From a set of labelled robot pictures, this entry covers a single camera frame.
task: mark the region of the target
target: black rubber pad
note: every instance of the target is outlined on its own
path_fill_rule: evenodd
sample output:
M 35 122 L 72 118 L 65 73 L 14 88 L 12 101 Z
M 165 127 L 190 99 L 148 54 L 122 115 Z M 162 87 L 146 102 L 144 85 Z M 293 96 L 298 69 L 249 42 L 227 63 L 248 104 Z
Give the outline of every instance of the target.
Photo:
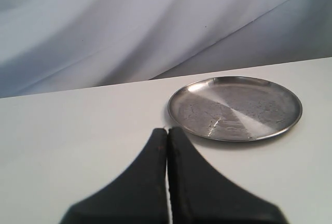
M 104 189 L 73 205 L 61 223 L 168 223 L 166 142 L 166 130 L 154 129 L 134 162 Z
M 174 224 L 288 223 L 278 207 L 214 169 L 180 128 L 168 136 L 168 178 Z

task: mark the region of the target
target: white fabric backdrop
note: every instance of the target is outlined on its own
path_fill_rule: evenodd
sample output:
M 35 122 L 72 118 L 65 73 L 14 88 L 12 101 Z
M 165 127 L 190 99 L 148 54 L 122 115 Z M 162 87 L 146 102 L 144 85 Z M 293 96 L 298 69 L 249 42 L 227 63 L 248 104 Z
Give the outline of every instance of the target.
M 0 96 L 150 79 L 285 1 L 0 0 Z

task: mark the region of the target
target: metal plate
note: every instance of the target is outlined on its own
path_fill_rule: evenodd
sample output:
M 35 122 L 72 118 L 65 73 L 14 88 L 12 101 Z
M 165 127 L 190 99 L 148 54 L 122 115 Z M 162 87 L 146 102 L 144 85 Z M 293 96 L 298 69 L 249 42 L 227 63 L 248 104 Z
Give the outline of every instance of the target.
M 297 96 L 276 83 L 249 77 L 218 77 L 189 84 L 168 104 L 170 116 L 197 136 L 229 142 L 274 137 L 302 115 Z

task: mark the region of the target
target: white tabletop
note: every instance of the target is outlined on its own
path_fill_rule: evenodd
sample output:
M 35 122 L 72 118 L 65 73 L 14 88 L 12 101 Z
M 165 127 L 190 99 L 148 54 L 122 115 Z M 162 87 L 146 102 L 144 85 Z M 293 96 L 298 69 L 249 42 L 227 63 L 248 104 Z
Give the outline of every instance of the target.
M 180 87 L 215 76 L 279 83 L 303 116 L 271 141 L 229 144 L 190 136 L 235 183 L 271 201 L 292 224 L 332 219 L 332 58 L 0 100 L 0 223 L 58 223 L 133 161 Z

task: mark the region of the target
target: plate rim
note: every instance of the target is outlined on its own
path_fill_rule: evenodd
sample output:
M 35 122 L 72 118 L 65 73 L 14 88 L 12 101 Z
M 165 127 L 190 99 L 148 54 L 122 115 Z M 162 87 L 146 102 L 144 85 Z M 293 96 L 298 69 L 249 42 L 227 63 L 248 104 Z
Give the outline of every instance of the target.
M 262 137 L 259 137 L 259 138 L 255 138 L 255 139 L 243 139 L 243 140 L 229 140 L 229 139 L 221 139 L 221 138 L 212 138 L 212 137 L 208 137 L 208 136 L 205 136 L 205 135 L 202 135 L 202 134 L 199 134 L 199 133 L 196 133 L 192 130 L 190 130 L 189 128 L 185 127 L 183 124 L 180 124 L 176 118 L 172 115 L 171 113 L 171 103 L 172 103 L 172 100 L 174 99 L 174 97 L 179 93 L 181 92 L 184 88 L 187 88 L 193 84 L 196 84 L 196 83 L 199 83 L 199 82 L 204 82 L 204 81 L 208 81 L 208 80 L 214 80 L 214 79 L 220 79 L 220 78 L 244 78 L 244 79 L 254 79 L 254 80 L 260 80 L 260 81 L 263 81 L 263 82 L 268 82 L 268 83 L 272 83 L 274 85 L 277 85 L 279 87 L 281 87 L 283 90 L 285 90 L 286 92 L 289 92 L 295 99 L 296 99 L 296 102 L 299 106 L 299 114 L 296 118 L 296 120 L 290 124 L 289 126 L 287 126 L 286 128 L 282 129 L 282 130 L 279 130 L 278 132 L 275 132 L 273 134 L 270 134 L 270 135 L 266 135 L 266 136 L 262 136 Z M 281 134 L 284 134 L 286 132 L 288 132 L 291 128 L 293 128 L 298 122 L 299 120 L 301 119 L 302 117 L 302 114 L 303 114 L 303 105 L 302 105 L 302 102 L 301 100 L 299 99 L 299 97 L 293 93 L 290 89 L 278 84 L 278 83 L 275 83 L 273 81 L 269 81 L 269 80 L 265 80 L 265 79 L 261 79 L 261 78 L 256 78 L 256 77 L 249 77 L 249 76 L 218 76 L 218 77 L 210 77 L 210 78 L 206 78 L 206 79 L 201 79 L 201 80 L 197 80 L 197 81 L 194 81 L 192 83 L 189 83 L 183 87 L 181 87 L 180 89 L 178 89 L 175 93 L 173 93 L 173 95 L 170 97 L 170 99 L 168 100 L 168 103 L 167 103 L 167 111 L 168 111 L 168 114 L 169 116 L 172 118 L 172 120 L 178 124 L 182 129 L 184 129 L 185 131 L 195 135 L 195 136 L 198 136 L 198 137 L 202 137 L 202 138 L 206 138 L 206 139 L 209 139 L 209 140 L 215 140 L 215 141 L 221 141 L 221 142 L 232 142 L 232 143 L 246 143 L 246 142 L 254 142 L 254 141 L 259 141 L 259 140 L 265 140 L 265 139 L 269 139 L 269 138 L 272 138 L 272 137 L 276 137 L 276 136 L 279 136 Z

